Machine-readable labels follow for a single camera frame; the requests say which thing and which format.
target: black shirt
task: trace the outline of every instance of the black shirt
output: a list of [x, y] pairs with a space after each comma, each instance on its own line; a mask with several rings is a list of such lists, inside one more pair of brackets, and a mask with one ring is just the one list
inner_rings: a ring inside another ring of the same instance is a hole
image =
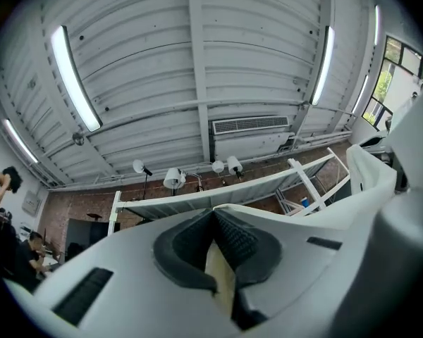
[[18, 283], [32, 291], [38, 283], [37, 271], [31, 266], [30, 261], [38, 261], [39, 254], [30, 248], [28, 240], [20, 243], [16, 250], [14, 260], [14, 273]]

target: red brick wall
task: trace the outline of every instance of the red brick wall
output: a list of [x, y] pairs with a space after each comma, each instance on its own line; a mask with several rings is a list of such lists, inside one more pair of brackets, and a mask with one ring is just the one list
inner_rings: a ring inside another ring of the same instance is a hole
[[[344, 162], [346, 162], [345, 153], [348, 147], [349, 143], [340, 143], [331, 146], [334, 152], [339, 155]], [[302, 164], [306, 164], [327, 154], [328, 152], [326, 149], [318, 148], [294, 156], [272, 158], [257, 163], [249, 163], [244, 166], [245, 176], [243, 180], [253, 180], [288, 169], [288, 158], [295, 158]], [[336, 173], [336, 166], [336, 163], [330, 162], [326, 166], [326, 169], [323, 169], [320, 173], [320, 180], [325, 186], [327, 185], [327, 189], [335, 184], [334, 175]], [[230, 175], [225, 176], [225, 179], [228, 184], [236, 184], [238, 182], [236, 177]], [[221, 179], [213, 172], [205, 173], [202, 174], [202, 184], [205, 190], [217, 188], [221, 186]], [[178, 193], [193, 193], [195, 192], [196, 186], [197, 180], [194, 177], [188, 177], [187, 183]], [[46, 229], [47, 240], [57, 249], [64, 251], [68, 219], [94, 220], [89, 218], [86, 214], [96, 213], [102, 216], [99, 221], [107, 222], [116, 190], [121, 190], [123, 192], [121, 196], [122, 201], [129, 201], [131, 199], [141, 199], [143, 189], [144, 183], [80, 192], [51, 192], [44, 206], [38, 231], [42, 234], [44, 233], [44, 229]], [[163, 186], [161, 180], [147, 183], [146, 199], [161, 198], [170, 195], [171, 192]], [[307, 195], [308, 192], [304, 187], [297, 187], [292, 191], [288, 191], [286, 198], [299, 203], [301, 198]], [[256, 201], [248, 205], [274, 213], [283, 213], [274, 197]], [[125, 211], [118, 214], [118, 222], [121, 224], [121, 229], [133, 227], [139, 221], [140, 218], [130, 212]]]

